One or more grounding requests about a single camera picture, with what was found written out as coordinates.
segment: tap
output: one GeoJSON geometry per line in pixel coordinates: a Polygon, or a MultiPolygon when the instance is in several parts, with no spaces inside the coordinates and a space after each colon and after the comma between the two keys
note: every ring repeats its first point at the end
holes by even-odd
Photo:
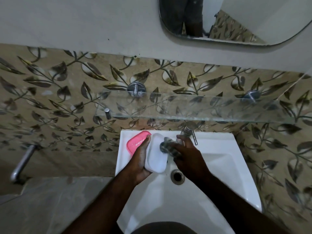
{"type": "MultiPolygon", "coordinates": [[[[193,121],[189,121],[185,123],[185,126],[183,127],[183,129],[181,130],[180,135],[186,136],[186,137],[190,137],[191,135],[193,136],[194,139],[194,143],[195,145],[198,145],[197,143],[197,139],[194,133],[194,130],[197,128],[197,124],[193,121]]],[[[183,145],[183,141],[181,139],[177,139],[176,142],[178,142],[179,144],[183,145]]]]}

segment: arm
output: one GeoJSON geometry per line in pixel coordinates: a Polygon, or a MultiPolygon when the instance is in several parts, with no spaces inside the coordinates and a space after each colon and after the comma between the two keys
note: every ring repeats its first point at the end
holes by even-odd
{"type": "Polygon", "coordinates": [[[182,156],[175,158],[177,167],[216,205],[235,233],[287,234],[267,216],[253,208],[217,177],[210,173],[199,150],[190,138],[180,135],[185,146],[173,144],[182,156]]]}
{"type": "Polygon", "coordinates": [[[151,173],[144,168],[150,136],[137,148],[130,162],[103,189],[93,203],[63,234],[110,233],[136,185],[151,173]]]}

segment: pink soap dish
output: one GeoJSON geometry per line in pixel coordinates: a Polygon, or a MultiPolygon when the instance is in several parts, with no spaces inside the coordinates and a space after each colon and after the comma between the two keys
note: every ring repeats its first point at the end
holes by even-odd
{"type": "Polygon", "coordinates": [[[146,139],[147,135],[151,135],[150,132],[144,130],[137,134],[136,136],[132,137],[128,142],[127,142],[127,150],[132,156],[136,149],[142,144],[142,142],[146,139]]]}

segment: white soap dish lid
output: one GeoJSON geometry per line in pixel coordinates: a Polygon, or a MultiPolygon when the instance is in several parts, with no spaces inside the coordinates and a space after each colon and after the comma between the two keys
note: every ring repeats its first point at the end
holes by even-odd
{"type": "Polygon", "coordinates": [[[166,170],[168,155],[162,153],[159,148],[164,138],[159,133],[154,133],[151,137],[145,160],[145,168],[150,172],[163,173],[166,170]]]}

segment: mirror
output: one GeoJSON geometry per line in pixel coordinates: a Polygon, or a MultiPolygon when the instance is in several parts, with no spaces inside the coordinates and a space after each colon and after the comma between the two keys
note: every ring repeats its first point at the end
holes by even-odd
{"type": "Polygon", "coordinates": [[[172,34],[190,39],[274,45],[312,20],[312,0],[158,0],[172,34]]]}

